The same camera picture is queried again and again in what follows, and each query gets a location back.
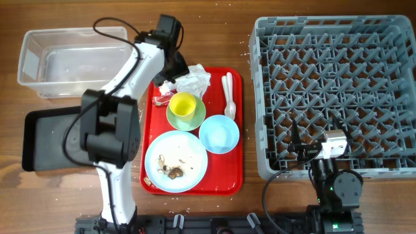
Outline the light blue bowl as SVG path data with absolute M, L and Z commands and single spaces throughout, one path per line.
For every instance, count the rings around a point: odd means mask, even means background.
M 237 146 L 240 131 L 231 118 L 217 114 L 203 121 L 199 130 L 199 139 L 207 151 L 225 154 Z

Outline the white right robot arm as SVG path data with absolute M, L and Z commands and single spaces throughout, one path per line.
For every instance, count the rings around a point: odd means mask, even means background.
M 352 143 L 350 133 L 340 119 L 333 117 L 334 130 L 324 132 L 324 138 L 303 144 L 298 125 L 292 122 L 288 150 L 298 155 L 300 163 L 310 164 L 309 179 L 315 188 L 318 205 L 306 211 L 309 233 L 363 233 L 359 199 L 363 190 L 362 176 L 350 169 L 340 170 L 336 158 L 343 156 Z

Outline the white napkin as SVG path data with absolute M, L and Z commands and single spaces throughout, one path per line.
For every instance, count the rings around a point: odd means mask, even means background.
M 189 66 L 189 73 L 178 77 L 175 83 L 165 81 L 162 86 L 159 87 L 161 94 L 167 92 L 188 92 L 194 96 L 198 96 L 202 99 L 203 95 L 211 85 L 211 74 L 206 72 L 201 64 Z

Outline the green small plate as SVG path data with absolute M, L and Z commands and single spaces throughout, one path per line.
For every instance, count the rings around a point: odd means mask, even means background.
M 167 120 L 173 128 L 180 131 L 192 131 L 197 129 L 203 123 L 206 116 L 205 104 L 198 96 L 194 97 L 196 100 L 196 109 L 193 118 L 189 122 L 181 121 L 169 107 L 166 108 Z

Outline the white plastic fork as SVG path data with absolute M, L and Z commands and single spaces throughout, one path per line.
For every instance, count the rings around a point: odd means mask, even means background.
M 233 75 L 230 72 L 227 72 L 226 74 L 226 88 L 227 105 L 225 109 L 225 115 L 234 120 L 237 107 L 235 102 L 233 101 Z

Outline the yellow plastic cup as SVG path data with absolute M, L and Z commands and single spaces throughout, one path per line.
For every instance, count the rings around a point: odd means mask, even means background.
M 188 92 L 179 92 L 173 95 L 168 106 L 175 117 L 188 122 L 194 116 L 196 98 Z

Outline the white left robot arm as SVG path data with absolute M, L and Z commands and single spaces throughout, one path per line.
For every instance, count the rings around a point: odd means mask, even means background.
M 105 231 L 129 231 L 137 215 L 128 178 L 140 144 L 137 101 L 150 83 L 174 83 L 189 73 L 179 52 L 183 35 L 180 21 L 162 14 L 156 29 L 138 32 L 129 43 L 132 53 L 115 78 L 82 95 L 80 147 L 99 172 Z

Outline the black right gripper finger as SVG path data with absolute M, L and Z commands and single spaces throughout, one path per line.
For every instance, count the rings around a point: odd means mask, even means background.
M 332 121 L 333 128 L 335 130 L 341 130 L 344 133 L 345 137 L 348 138 L 348 130 L 344 126 L 344 122 L 340 118 L 337 118 L 336 116 L 332 116 L 331 121 Z
M 291 143 L 294 145 L 300 145 L 301 139 L 298 131 L 298 125 L 295 120 L 292 121 L 292 124 Z

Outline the red snack wrapper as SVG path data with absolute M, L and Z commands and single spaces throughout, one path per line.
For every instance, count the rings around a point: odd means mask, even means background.
M 166 92 L 165 94 L 161 94 L 160 96 L 153 96 L 151 99 L 152 105 L 156 107 L 167 106 L 173 96 L 173 92 Z

